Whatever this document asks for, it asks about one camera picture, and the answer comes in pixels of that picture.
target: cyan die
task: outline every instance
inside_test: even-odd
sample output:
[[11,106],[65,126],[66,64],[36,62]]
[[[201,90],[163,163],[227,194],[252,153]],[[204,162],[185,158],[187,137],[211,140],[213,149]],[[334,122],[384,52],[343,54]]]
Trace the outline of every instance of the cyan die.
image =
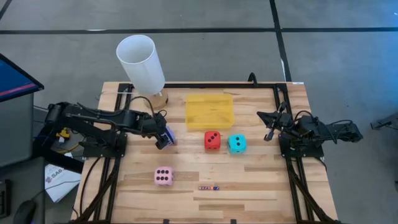
[[246,151],[246,139],[243,134],[233,134],[228,138],[228,149],[231,154],[241,154]]

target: pink die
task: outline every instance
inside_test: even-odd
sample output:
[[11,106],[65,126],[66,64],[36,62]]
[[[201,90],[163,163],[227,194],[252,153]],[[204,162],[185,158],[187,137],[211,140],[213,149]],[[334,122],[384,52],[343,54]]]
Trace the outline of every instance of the pink die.
[[162,166],[155,170],[156,185],[173,185],[173,168]]

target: red die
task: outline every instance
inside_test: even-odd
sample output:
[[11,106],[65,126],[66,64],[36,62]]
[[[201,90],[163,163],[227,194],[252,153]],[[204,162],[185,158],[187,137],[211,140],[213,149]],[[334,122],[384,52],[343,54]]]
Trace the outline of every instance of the red die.
[[205,133],[205,149],[220,149],[221,135],[217,131]]

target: black floor stripe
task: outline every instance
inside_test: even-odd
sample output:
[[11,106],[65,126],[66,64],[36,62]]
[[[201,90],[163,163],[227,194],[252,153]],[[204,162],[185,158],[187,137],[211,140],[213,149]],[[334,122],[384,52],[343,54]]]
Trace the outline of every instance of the black floor stripe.
[[290,75],[289,63],[287,61],[287,54],[286,54],[286,50],[285,50],[284,38],[283,38],[282,32],[281,32],[282,29],[280,28],[278,11],[276,9],[275,0],[269,0],[269,4],[271,5],[272,18],[273,18],[274,24],[275,24],[275,32],[276,32],[276,39],[278,41],[280,59],[282,59],[282,61],[283,61],[285,81],[291,82],[292,76]]
[[398,27],[283,28],[282,32],[398,32]]
[[7,11],[7,9],[8,9],[8,6],[11,4],[11,1],[12,1],[12,0],[7,0],[6,3],[4,3],[3,7],[1,8],[1,11],[0,11],[0,20],[1,20],[1,18],[4,16],[4,13],[6,13],[6,11]]
[[0,30],[0,34],[189,34],[189,33],[275,32],[274,28],[173,28],[173,29],[104,29],[104,30]]

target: computer mouse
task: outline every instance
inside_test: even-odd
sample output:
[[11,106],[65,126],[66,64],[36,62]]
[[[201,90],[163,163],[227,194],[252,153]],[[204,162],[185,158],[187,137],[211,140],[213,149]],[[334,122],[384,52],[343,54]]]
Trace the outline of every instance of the computer mouse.
[[33,200],[23,202],[14,215],[14,224],[30,224],[36,210],[36,203]]

